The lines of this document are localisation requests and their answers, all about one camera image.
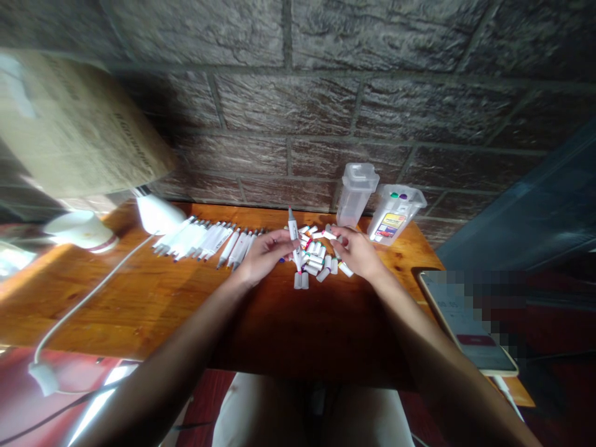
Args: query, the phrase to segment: wooden desk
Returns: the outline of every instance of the wooden desk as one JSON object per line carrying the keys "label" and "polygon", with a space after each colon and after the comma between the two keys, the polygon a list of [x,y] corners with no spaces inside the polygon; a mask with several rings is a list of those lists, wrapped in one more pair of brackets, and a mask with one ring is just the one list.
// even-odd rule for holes
{"label": "wooden desk", "polygon": [[[232,221],[242,227],[275,229],[287,211],[221,205],[181,204],[200,219]],[[333,223],[335,215],[295,212],[299,226]],[[362,228],[370,218],[360,221]],[[0,343],[34,346],[147,234],[128,202],[105,220],[120,237],[108,253],[92,255],[59,246],[0,287]],[[331,245],[324,241],[327,248]],[[385,265],[412,297],[432,312],[412,274],[413,268],[443,265],[411,223],[391,247],[378,245]],[[145,359],[230,274],[209,262],[157,258],[143,247],[110,283],[50,340],[49,349],[97,356]],[[413,389],[405,358],[372,287],[342,272],[310,290],[294,290],[293,263],[278,265],[246,300],[217,347],[212,368],[378,387]],[[520,405],[533,402],[518,379],[507,380]]]}

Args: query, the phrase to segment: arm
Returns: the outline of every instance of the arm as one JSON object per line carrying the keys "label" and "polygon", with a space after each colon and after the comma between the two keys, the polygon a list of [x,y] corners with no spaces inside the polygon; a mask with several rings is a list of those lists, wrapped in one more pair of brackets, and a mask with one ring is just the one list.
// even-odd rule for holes
{"label": "arm", "polygon": [[158,445],[246,293],[298,243],[287,230],[259,236],[240,267],[118,387],[76,446]]}
{"label": "arm", "polygon": [[336,252],[379,296],[412,376],[445,438],[456,445],[540,446],[505,399],[420,309],[368,237],[334,227]]}

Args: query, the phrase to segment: plug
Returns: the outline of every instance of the plug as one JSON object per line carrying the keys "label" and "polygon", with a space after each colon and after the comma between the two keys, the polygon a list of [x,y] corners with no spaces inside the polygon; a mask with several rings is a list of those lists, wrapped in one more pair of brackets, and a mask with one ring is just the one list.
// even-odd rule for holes
{"label": "plug", "polygon": [[42,389],[44,397],[54,394],[60,388],[54,370],[47,363],[29,363],[29,375],[35,379]]}

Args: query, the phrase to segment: row of markers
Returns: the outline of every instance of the row of markers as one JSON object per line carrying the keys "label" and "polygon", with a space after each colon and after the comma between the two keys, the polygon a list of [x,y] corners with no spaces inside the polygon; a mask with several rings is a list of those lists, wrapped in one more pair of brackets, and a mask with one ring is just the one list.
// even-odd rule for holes
{"label": "row of markers", "polygon": [[231,266],[232,270],[236,270],[257,236],[263,234],[263,229],[257,233],[245,228],[240,232],[240,228],[234,231],[235,227],[236,224],[231,222],[211,223],[210,220],[197,220],[196,216],[191,216],[174,231],[162,236],[153,245],[153,252],[158,256],[172,256],[174,262],[183,258],[206,262],[230,239],[219,257],[217,268],[228,261],[226,268]]}
{"label": "row of markers", "polygon": [[323,282],[329,274],[337,274],[338,270],[343,271],[349,278],[354,274],[346,263],[342,262],[338,254],[336,254],[336,257],[328,255],[325,245],[321,244],[320,241],[315,242],[315,239],[321,238],[337,239],[331,232],[331,225],[327,224],[321,232],[319,232],[316,225],[313,227],[307,225],[300,228],[298,234],[302,247],[302,272],[294,274],[294,289],[309,288],[308,274],[315,276],[318,282]]}

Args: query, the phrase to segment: clear plastic container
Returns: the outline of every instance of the clear plastic container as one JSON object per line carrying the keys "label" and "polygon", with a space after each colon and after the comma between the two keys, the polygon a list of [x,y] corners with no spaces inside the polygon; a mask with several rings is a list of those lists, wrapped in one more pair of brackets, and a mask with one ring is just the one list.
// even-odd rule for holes
{"label": "clear plastic container", "polygon": [[377,189],[379,175],[370,163],[348,163],[343,172],[343,189],[337,208],[340,227],[356,227],[371,194]]}
{"label": "clear plastic container", "polygon": [[392,245],[427,200],[419,189],[404,185],[383,185],[381,203],[368,227],[371,241]]}

